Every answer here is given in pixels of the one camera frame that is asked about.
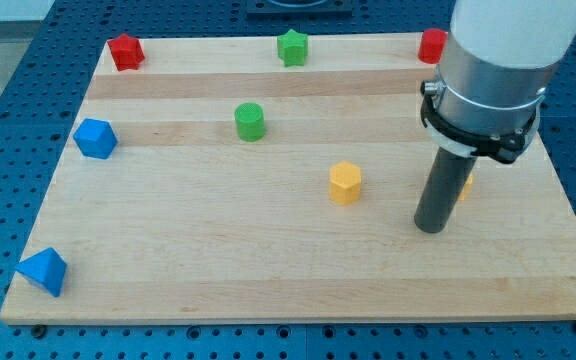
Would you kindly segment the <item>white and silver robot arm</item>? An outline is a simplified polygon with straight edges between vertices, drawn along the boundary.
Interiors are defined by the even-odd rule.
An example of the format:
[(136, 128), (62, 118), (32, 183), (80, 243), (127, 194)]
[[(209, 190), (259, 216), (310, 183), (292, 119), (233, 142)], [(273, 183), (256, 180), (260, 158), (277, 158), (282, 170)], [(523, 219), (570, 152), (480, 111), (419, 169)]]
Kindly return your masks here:
[(576, 35), (576, 0), (458, 0), (421, 120), (439, 159), (510, 164), (532, 142)]

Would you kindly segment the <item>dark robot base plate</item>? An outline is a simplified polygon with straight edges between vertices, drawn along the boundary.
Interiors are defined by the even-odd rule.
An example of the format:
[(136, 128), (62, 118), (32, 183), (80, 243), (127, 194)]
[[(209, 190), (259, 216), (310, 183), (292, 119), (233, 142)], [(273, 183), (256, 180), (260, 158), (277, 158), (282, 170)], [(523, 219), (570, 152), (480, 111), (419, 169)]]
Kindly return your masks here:
[(246, 15), (248, 18), (260, 18), (274, 15), (350, 15), (353, 0), (248, 0)]

